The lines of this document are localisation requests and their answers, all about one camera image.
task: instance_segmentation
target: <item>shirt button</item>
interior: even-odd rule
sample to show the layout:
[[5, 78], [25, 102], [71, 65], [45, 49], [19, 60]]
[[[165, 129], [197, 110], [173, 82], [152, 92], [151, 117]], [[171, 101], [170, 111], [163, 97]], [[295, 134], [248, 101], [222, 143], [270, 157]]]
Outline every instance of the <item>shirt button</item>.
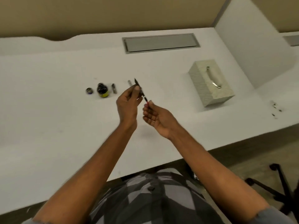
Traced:
[[153, 187], [153, 186], [151, 185], [151, 186], [149, 186], [147, 189], [148, 189], [148, 191], [154, 191], [155, 187]]

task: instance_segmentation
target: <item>caster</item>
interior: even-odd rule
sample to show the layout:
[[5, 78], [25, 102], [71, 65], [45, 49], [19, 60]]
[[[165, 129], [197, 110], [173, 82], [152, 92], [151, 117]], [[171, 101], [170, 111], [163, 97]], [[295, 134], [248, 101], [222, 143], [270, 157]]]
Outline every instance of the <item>caster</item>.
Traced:
[[253, 181], [252, 178], [246, 178], [246, 179], [245, 179], [245, 182], [246, 182], [248, 185], [250, 185], [250, 186], [253, 186], [253, 185], [254, 185], [254, 181]]
[[277, 164], [277, 163], [272, 163], [271, 165], [269, 165], [271, 170], [277, 170], [278, 166], [279, 166], [279, 164]]

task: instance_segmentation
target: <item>brown wall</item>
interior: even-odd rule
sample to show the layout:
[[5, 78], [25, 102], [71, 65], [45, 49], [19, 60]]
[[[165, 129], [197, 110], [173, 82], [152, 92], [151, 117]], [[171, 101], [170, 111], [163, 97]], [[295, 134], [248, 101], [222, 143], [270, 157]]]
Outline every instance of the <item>brown wall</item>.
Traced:
[[225, 0], [0, 0], [0, 37], [210, 27]]
[[279, 32], [299, 31], [299, 0], [252, 0]]

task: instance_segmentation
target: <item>person's left hand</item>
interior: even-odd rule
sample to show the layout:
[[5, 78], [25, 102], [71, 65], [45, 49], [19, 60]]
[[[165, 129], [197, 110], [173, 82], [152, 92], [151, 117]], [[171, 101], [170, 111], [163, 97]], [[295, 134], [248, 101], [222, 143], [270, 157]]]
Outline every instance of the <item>person's left hand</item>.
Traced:
[[142, 101], [139, 96], [140, 87], [133, 85], [120, 95], [116, 101], [121, 124], [126, 127], [137, 128], [137, 106]]

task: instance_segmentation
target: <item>hand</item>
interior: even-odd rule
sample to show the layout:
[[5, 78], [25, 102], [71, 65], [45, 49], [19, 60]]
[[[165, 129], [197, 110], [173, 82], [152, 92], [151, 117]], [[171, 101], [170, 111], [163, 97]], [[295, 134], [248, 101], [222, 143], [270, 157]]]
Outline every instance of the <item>hand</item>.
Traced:
[[153, 126], [158, 133], [171, 140], [173, 133], [182, 128], [176, 118], [167, 109], [155, 105], [152, 101], [144, 105], [143, 119]]
[[123, 92], [116, 101], [121, 124], [134, 130], [137, 128], [137, 106], [143, 99], [139, 92], [140, 87], [133, 85]]

